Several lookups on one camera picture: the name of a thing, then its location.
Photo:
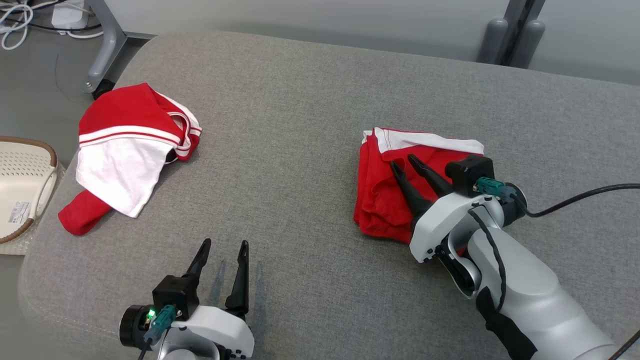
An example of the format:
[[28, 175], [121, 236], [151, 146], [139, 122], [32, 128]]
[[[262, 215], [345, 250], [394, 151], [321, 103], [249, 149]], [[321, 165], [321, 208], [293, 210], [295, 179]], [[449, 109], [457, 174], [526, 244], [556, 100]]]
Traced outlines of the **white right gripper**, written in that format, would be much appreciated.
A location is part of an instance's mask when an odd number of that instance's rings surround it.
[[407, 155], [409, 164], [416, 173], [424, 178], [438, 200], [433, 203], [422, 196], [408, 180], [407, 174], [397, 162], [390, 163], [391, 171], [402, 192], [414, 219], [409, 244], [410, 253], [419, 263], [429, 261], [435, 256], [437, 246], [445, 242], [456, 256], [466, 249], [473, 233], [480, 227], [468, 214], [478, 209], [478, 216], [487, 226], [502, 228], [505, 225], [505, 213], [500, 202], [493, 196], [480, 195], [473, 198], [453, 193], [452, 185], [432, 167], [427, 166], [414, 153]]

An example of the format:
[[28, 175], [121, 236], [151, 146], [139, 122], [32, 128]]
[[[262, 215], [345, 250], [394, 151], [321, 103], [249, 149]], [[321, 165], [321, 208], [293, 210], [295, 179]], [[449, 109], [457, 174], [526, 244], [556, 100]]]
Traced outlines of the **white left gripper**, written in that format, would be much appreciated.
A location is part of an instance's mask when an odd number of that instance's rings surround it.
[[[202, 269], [211, 250], [211, 239], [202, 241], [186, 271], [192, 289], [200, 284]], [[174, 321], [157, 343], [159, 360], [247, 360], [255, 348], [255, 338], [246, 322], [249, 312], [249, 242], [243, 240], [237, 256], [237, 273], [226, 311], [200, 305], [187, 321]]]

